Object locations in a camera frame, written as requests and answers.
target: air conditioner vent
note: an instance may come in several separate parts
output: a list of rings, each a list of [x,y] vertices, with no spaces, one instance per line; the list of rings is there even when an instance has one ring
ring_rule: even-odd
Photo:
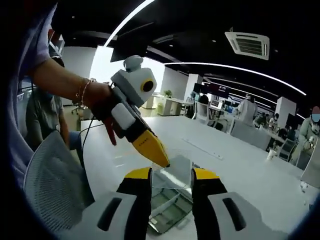
[[[243,32],[225,32],[225,36],[236,54],[269,60],[267,36]]]

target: desk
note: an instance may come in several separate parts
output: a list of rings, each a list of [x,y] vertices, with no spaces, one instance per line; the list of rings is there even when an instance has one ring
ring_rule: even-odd
[[[266,161],[267,152],[229,134],[184,116],[144,119],[165,146],[188,151],[187,157],[193,162],[216,172],[226,189],[237,192],[260,210],[263,222],[274,230],[290,233],[319,193],[312,186],[305,193],[300,190],[301,169],[277,157]],[[87,128],[89,123],[83,121],[81,129]],[[93,126],[98,124],[98,121],[92,123]],[[117,138],[117,146],[113,146],[104,126],[90,129],[83,157],[95,199],[107,190],[115,191],[129,171],[151,165],[147,159],[136,157],[138,154],[127,162],[117,158],[132,151],[135,150],[126,139]],[[182,230],[174,226],[163,235],[149,237],[195,240],[197,234],[192,214],[188,218],[191,221]]]
[[[161,116],[179,116],[181,113],[181,106],[186,105],[190,106],[193,105],[194,103],[186,102],[181,99],[177,98],[169,98],[169,97],[164,97],[164,96],[155,96],[155,102],[161,103],[163,105],[163,110],[161,112],[158,112],[159,115]]]
[[[275,133],[273,133],[273,132],[271,132],[271,131],[269,131],[269,130],[267,130],[265,128],[262,128],[262,129],[259,128],[259,130],[265,132],[271,138],[273,138],[273,139],[275,139],[275,140],[277,140],[277,141],[279,141],[279,142],[281,142],[283,144],[285,143],[285,140],[283,138],[279,137],[277,134],[275,134]]]

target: led light strip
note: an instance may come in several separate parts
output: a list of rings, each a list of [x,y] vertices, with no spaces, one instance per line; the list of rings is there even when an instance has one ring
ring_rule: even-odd
[[[260,89],[258,87],[255,87],[255,86],[251,86],[251,85],[248,85],[248,84],[245,84],[245,83],[242,83],[242,82],[236,82],[236,81],[231,81],[231,80],[226,80],[226,79],[223,79],[223,78],[217,78],[217,77],[213,77],[213,76],[206,76],[206,78],[208,79],[215,79],[215,80],[220,80],[220,81],[223,81],[223,82],[228,82],[228,83],[233,83],[233,84],[238,84],[238,85],[243,85],[243,86],[247,86],[249,88],[253,88],[253,89],[257,89],[259,91],[262,91],[262,92],[265,92],[267,94],[271,94],[275,97],[279,97],[278,95],[272,93],[272,92],[269,92],[269,91],[266,91],[266,90],[263,90],[263,89]]]
[[[237,95],[237,94],[234,94],[234,93],[229,93],[229,94],[232,95],[232,96],[236,96],[236,97],[239,97],[239,98],[243,98],[243,99],[246,98],[245,96],[240,96],[240,95]],[[262,103],[262,102],[259,102],[259,101],[254,101],[254,102],[257,103],[257,104],[261,104],[261,105],[263,105],[263,106],[266,106],[266,107],[268,107],[268,108],[271,108],[269,105],[264,104],[264,103]]]
[[[300,114],[296,114],[297,116],[299,116],[300,118],[302,118],[303,120],[305,120],[306,118],[305,117],[303,117],[303,116],[301,116]]]
[[[267,98],[264,98],[264,97],[262,97],[262,96],[259,96],[259,95],[255,95],[255,94],[253,94],[253,93],[250,93],[250,92],[247,92],[247,91],[243,91],[243,90],[240,90],[240,89],[236,89],[236,88],[233,88],[233,87],[230,87],[230,86],[227,86],[227,85],[223,85],[223,84],[221,84],[221,83],[216,83],[216,82],[213,82],[213,81],[211,81],[211,80],[208,80],[208,81],[210,81],[210,82],[213,83],[213,84],[217,84],[217,85],[220,85],[220,86],[224,86],[224,87],[230,88],[230,89],[232,89],[232,90],[237,90],[237,91],[243,92],[243,93],[245,93],[245,94],[250,94],[250,95],[252,95],[252,96],[256,96],[256,97],[258,97],[258,98],[261,98],[261,99],[264,99],[264,100],[266,100],[266,101],[269,101],[269,102],[271,102],[271,103],[273,103],[273,104],[277,104],[277,103],[274,102],[274,101],[271,101],[271,100],[269,100],[269,99],[267,99]]]
[[[155,0],[145,0],[139,6],[137,6],[126,18],[116,27],[116,29],[111,33],[108,40],[103,45],[104,47],[108,46],[111,40],[116,36],[116,34],[127,24],[135,15],[137,15],[142,9],[144,9],[149,4],[153,3]]]
[[[280,80],[278,78],[275,78],[273,76],[269,76],[269,75],[261,73],[261,72],[252,71],[252,70],[241,68],[241,67],[237,67],[237,66],[229,66],[229,65],[208,63],[208,62],[167,62],[167,63],[164,63],[164,65],[177,65],[177,64],[179,64],[179,65],[181,65],[181,64],[209,65],[209,66],[216,66],[216,67],[223,67],[223,68],[242,70],[242,71],[246,71],[246,72],[249,72],[249,73],[258,74],[260,76],[263,76],[263,77],[266,77],[266,78],[269,78],[269,79],[273,79],[273,80],[275,80],[275,81],[277,81],[279,83],[287,85],[288,87],[298,91],[299,93],[303,94],[304,96],[307,95],[305,92],[301,91],[300,89],[296,88],[295,86],[292,86],[289,83],[286,83],[285,81],[282,81],[282,80]]]

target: ceiling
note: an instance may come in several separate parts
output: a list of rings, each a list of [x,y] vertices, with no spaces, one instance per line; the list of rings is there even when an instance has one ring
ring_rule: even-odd
[[[60,1],[52,27],[63,35],[67,46],[96,47],[103,45],[108,34],[142,2],[90,0],[79,4],[75,0]],[[140,28],[138,33],[149,37],[150,47],[178,61],[214,63],[256,71],[293,85],[305,92],[306,96],[268,77],[238,69],[180,64],[167,67],[186,74],[211,77],[209,80],[215,83],[273,102],[277,102],[277,96],[286,97],[297,103],[299,114],[307,117],[310,108],[319,104],[316,99],[319,89],[319,77],[316,75],[319,48],[314,43],[317,39],[314,26],[317,8],[307,4],[303,6],[301,2],[282,5],[278,2],[253,4],[243,1],[156,0],[131,19],[118,35],[152,23]],[[231,28],[234,32],[269,37],[269,60],[235,54],[225,36],[225,32]],[[172,62],[168,57],[149,49],[146,56],[162,63]],[[234,89],[232,93],[245,95]],[[275,104],[263,98],[257,100],[275,109]]]

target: potted plant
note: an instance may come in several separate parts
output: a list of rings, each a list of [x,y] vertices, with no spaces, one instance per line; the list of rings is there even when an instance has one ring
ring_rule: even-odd
[[[170,91],[170,90],[165,90],[165,91],[164,91],[164,96],[167,97],[167,98],[171,98],[171,97],[172,97],[172,91]]]

